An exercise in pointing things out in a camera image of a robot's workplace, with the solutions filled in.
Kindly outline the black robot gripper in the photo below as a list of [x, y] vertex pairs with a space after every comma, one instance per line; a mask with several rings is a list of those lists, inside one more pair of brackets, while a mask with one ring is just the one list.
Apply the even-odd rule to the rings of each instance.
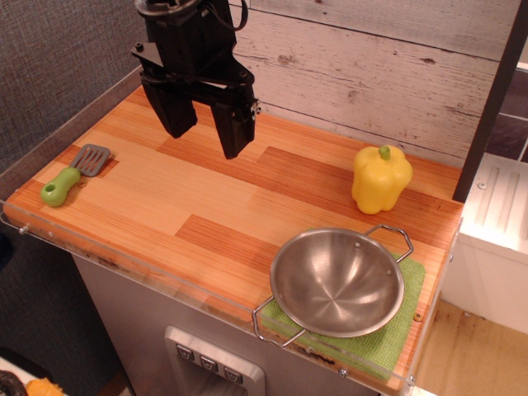
[[133, 53], [153, 68], [153, 82], [141, 78], [146, 97], [174, 138], [196, 125], [192, 101], [211, 107], [227, 159], [236, 158], [255, 138], [258, 100], [255, 78], [233, 55], [236, 33], [248, 22], [241, 2], [238, 24], [228, 1], [136, 1], [149, 42]]

